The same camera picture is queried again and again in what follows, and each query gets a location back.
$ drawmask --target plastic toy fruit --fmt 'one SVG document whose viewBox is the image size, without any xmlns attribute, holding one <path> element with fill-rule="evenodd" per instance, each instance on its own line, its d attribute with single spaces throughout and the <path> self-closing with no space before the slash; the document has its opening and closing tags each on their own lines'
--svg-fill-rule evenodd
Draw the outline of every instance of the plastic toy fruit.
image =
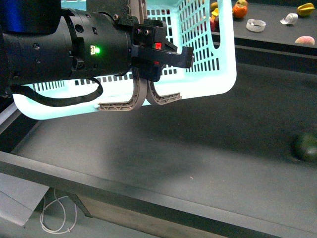
<svg viewBox="0 0 317 238">
<path fill-rule="evenodd" d="M 211 31 L 215 31 L 215 21 L 212 19 L 212 17 L 209 17 L 209 23 L 210 23 Z M 205 31 L 205 29 L 207 29 L 206 22 L 204 23 L 204 26 L 201 24 L 201 30 Z"/>
<path fill-rule="evenodd" d="M 218 8 L 218 2 L 215 1 L 212 4 L 210 4 L 210 12 L 213 12 L 216 8 Z"/>
<path fill-rule="evenodd" d="M 317 137 L 310 133 L 298 136 L 294 151 L 301 160 L 317 162 Z"/>
<path fill-rule="evenodd" d="M 301 36 L 300 38 L 298 38 L 295 43 L 298 44 L 307 44 L 307 45 L 315 45 L 315 39 L 311 36 Z"/>
<path fill-rule="evenodd" d="M 219 9 L 216 8 L 212 13 L 211 13 L 211 17 L 213 20 L 215 20 L 215 18 L 219 16 Z"/>
<path fill-rule="evenodd" d="M 219 16 L 216 16 L 216 18 L 214 19 L 214 27 L 216 32 L 220 31 L 220 27 L 219 27 Z"/>
<path fill-rule="evenodd" d="M 314 10 L 314 5 L 312 3 L 307 3 L 297 8 L 297 14 L 299 16 L 309 16 Z"/>
<path fill-rule="evenodd" d="M 236 4 L 233 7 L 232 12 L 235 18 L 243 18 L 248 13 L 248 8 L 246 6 Z"/>
<path fill-rule="evenodd" d="M 236 5 L 243 5 L 243 6 L 248 7 L 248 2 L 246 0 L 238 0 L 236 2 Z"/>
</svg>

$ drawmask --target robotic arm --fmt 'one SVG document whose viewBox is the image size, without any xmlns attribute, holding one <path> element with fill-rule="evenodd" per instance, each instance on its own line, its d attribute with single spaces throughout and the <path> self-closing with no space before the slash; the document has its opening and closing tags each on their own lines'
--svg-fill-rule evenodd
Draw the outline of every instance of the robotic arm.
<svg viewBox="0 0 317 238">
<path fill-rule="evenodd" d="M 60 0 L 0 1 L 0 95 L 21 94 L 51 107 L 88 102 L 103 93 L 95 79 L 132 70 L 135 92 L 146 80 L 147 98 L 155 103 L 153 82 L 165 64 L 190 68 L 193 48 L 166 38 L 166 23 L 146 19 L 144 0 L 87 0 L 87 11 L 61 8 Z M 90 79 L 89 95 L 47 98 L 25 84 Z"/>
</svg>

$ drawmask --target yellow fruit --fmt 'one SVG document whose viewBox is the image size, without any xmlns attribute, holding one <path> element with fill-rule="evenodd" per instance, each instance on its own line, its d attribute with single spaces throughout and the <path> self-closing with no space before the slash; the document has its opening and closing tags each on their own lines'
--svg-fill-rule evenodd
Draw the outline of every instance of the yellow fruit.
<svg viewBox="0 0 317 238">
<path fill-rule="evenodd" d="M 236 5 L 243 5 L 243 6 L 248 6 L 248 2 L 246 0 L 238 0 L 236 2 Z"/>
<path fill-rule="evenodd" d="M 297 14 L 299 16 L 309 16 L 314 10 L 314 5 L 312 3 L 307 3 L 297 8 Z"/>
<path fill-rule="evenodd" d="M 210 12 L 213 12 L 216 8 L 218 8 L 218 2 L 213 2 L 210 4 Z"/>
<path fill-rule="evenodd" d="M 213 20 L 215 20 L 215 18 L 219 16 L 219 9 L 216 8 L 212 13 L 211 13 L 211 17 Z"/>
</svg>

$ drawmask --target green fruit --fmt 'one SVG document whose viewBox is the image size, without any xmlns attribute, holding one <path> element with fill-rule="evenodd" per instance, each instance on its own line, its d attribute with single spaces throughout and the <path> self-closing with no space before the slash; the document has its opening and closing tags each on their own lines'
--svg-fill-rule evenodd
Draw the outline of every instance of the green fruit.
<svg viewBox="0 0 317 238">
<path fill-rule="evenodd" d="M 295 141 L 295 153 L 299 159 L 317 162 L 317 137 L 310 133 L 303 133 Z"/>
</svg>

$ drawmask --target table surface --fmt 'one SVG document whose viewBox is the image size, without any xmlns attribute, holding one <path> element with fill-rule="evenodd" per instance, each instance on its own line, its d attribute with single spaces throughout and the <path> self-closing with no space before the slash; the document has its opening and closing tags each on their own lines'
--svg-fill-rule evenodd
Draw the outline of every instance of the table surface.
<svg viewBox="0 0 317 238">
<path fill-rule="evenodd" d="M 317 128 L 316 82 L 238 65 L 226 94 L 43 121 L 14 153 L 316 238 L 317 165 L 290 152 L 296 134 Z"/>
<path fill-rule="evenodd" d="M 265 4 L 249 4 L 248 13 L 243 19 L 233 21 L 234 35 L 240 38 L 261 40 L 266 42 L 295 44 L 301 36 L 311 36 L 315 39 L 315 45 L 302 45 L 317 48 L 317 10 L 309 17 L 299 17 L 294 25 L 283 25 L 280 20 L 289 13 L 297 13 L 296 7 L 276 6 Z M 257 19 L 266 22 L 263 32 L 255 33 L 246 28 L 248 19 Z"/>
</svg>

